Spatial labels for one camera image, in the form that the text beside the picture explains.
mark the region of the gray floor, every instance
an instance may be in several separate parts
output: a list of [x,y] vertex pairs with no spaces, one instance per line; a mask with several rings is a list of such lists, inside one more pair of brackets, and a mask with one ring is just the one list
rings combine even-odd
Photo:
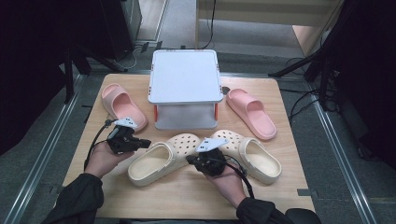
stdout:
[[[193,28],[183,23],[190,21],[190,17],[185,16],[187,19],[181,19],[184,13],[189,15],[189,10],[193,9],[192,3],[194,3],[192,0],[169,1],[159,35],[159,40],[163,41],[163,47],[179,48],[179,46],[185,45],[188,48],[193,46]],[[178,7],[184,8],[184,10],[180,11],[177,9]],[[203,29],[205,23],[206,21],[201,21]],[[213,49],[218,52],[220,72],[223,76],[267,77],[266,74],[279,71],[287,66],[290,58],[302,57],[291,27],[266,26],[268,34],[262,33],[262,40],[265,41],[261,42],[260,38],[257,38],[256,42],[254,40],[246,41],[248,43],[254,42],[256,45],[261,43],[259,47],[250,49],[244,44],[247,38],[237,35],[241,33],[231,30],[230,33],[226,34],[224,30],[220,32],[219,29],[221,28],[217,26],[214,28]],[[201,40],[204,44],[205,30],[201,34]],[[152,52],[153,49],[144,53],[137,50],[134,53],[136,61],[130,55],[119,63],[130,67],[128,73],[148,72]],[[106,74],[111,73],[101,64],[92,63],[92,68],[90,76],[76,79],[80,80],[81,91],[77,92],[75,105],[71,108],[68,120],[60,129],[58,141],[53,144],[53,151],[46,169],[44,169],[36,186],[31,188],[34,191],[32,195],[28,195],[27,201],[29,203],[25,205],[25,208],[22,208],[24,212],[21,217],[17,217],[19,222],[9,223],[39,223],[53,206],[57,190],[62,185],[68,164],[84,129],[84,120],[90,114],[90,108],[87,106],[93,105],[103,78]],[[289,74],[278,79],[278,84],[282,90],[282,98],[288,113],[302,95],[286,90],[308,91],[312,88],[300,75],[296,74]],[[65,92],[62,90],[36,120],[24,139],[0,157],[0,176],[2,176],[0,180],[0,222],[4,223],[18,195],[23,195],[24,192],[21,192],[22,185],[26,183],[25,180],[32,167],[35,167],[35,161],[40,152],[48,150],[49,143],[46,141],[52,134],[52,127],[55,125],[58,116],[64,113],[63,109],[68,107],[68,105],[63,104],[64,97]],[[299,102],[296,110],[311,101],[310,97],[305,97]],[[382,161],[362,160],[340,115],[337,113],[324,114],[330,118],[331,128],[335,130],[336,137],[341,143],[347,161],[350,163],[353,175],[356,176],[360,184],[360,192],[363,195],[359,196],[364,196],[363,198],[367,199],[375,219],[367,222],[365,221],[367,219],[362,218],[365,211],[360,211],[357,206],[357,198],[352,197],[353,188],[349,186],[348,175],[345,174],[343,166],[340,165],[342,163],[339,161],[339,156],[334,151],[333,139],[329,138],[329,133],[323,125],[320,110],[313,105],[293,119],[291,128],[308,187],[312,194],[312,200],[322,223],[358,224],[375,223],[375,221],[385,224],[394,223],[394,220],[396,220],[396,189],[394,188],[396,186],[396,171]],[[97,218],[97,223],[117,223],[117,220]]]

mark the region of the pink slide sandal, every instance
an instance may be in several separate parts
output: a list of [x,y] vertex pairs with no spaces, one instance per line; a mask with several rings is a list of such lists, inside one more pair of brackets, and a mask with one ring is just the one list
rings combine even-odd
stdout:
[[275,137],[276,127],[265,113],[261,101],[241,89],[229,91],[226,99],[228,105],[246,123],[254,135],[262,140]]
[[105,87],[102,92],[102,104],[114,119],[131,118],[137,124],[135,132],[143,129],[148,120],[143,112],[131,99],[128,92],[119,84],[113,83]]

